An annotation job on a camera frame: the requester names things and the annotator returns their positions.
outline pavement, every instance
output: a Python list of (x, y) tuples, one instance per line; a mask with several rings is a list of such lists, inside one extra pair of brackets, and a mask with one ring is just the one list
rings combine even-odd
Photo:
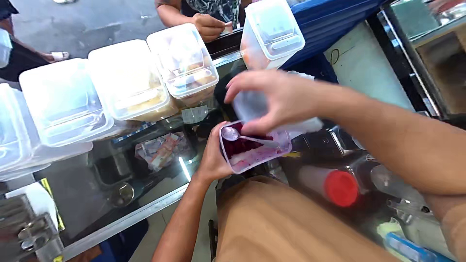
[(96, 48), (143, 39), (166, 28), (154, 0), (10, 0), (16, 38), (42, 52), (67, 51), (86, 58)]

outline spoon handle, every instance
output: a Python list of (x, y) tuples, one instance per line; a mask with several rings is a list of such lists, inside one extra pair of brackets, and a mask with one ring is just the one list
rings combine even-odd
[(266, 146), (272, 147), (272, 148), (279, 148), (280, 147), (280, 143), (278, 143), (277, 141), (256, 139), (256, 138), (250, 138), (250, 137), (245, 137), (245, 136), (240, 136), (240, 138), (243, 138), (243, 139), (246, 139), (246, 140), (251, 140), (251, 141), (254, 141), (254, 142), (257, 142), (257, 143), (261, 143), (263, 145), (266, 145)]

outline hand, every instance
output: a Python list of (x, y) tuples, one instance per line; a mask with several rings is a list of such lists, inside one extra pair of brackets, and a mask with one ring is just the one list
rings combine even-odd
[(196, 26), (204, 42), (212, 42), (225, 29), (225, 23), (211, 17), (208, 14), (195, 14), (192, 23)]
[(210, 132), (206, 149), (196, 176), (201, 181), (211, 184), (214, 180), (233, 174), (233, 170), (225, 161), (220, 151), (220, 128), (227, 122), (216, 125)]
[(268, 114), (250, 121), (241, 133), (266, 134), (284, 124), (312, 117), (331, 117), (332, 110), (342, 104), (347, 88), (313, 81), (283, 71), (248, 71), (235, 76), (226, 86), (225, 103), (231, 103), (240, 91), (263, 91), (267, 97)]

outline tan shirt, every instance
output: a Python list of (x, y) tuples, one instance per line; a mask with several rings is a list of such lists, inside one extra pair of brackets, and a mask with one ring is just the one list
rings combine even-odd
[(226, 194), (216, 262), (398, 261), (278, 181), (254, 177)]

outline red bottle cap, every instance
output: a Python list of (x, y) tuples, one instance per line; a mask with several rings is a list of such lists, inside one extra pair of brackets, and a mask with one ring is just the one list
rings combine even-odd
[(323, 186), (328, 199), (341, 207), (351, 206), (359, 194), (356, 179), (348, 172), (330, 172)]

